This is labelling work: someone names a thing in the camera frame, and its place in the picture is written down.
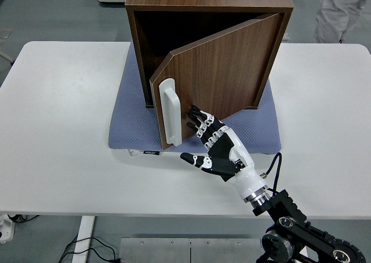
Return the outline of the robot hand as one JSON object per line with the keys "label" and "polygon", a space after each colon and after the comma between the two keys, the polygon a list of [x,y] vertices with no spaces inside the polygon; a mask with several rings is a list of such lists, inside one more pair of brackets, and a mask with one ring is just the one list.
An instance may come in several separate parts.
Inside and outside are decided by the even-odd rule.
{"label": "robot hand", "polygon": [[254,169],[254,161],[232,128],[197,106],[192,105],[187,126],[196,132],[206,156],[183,152],[180,157],[202,171],[220,176],[233,185],[245,202],[253,207],[270,199],[267,185]]}

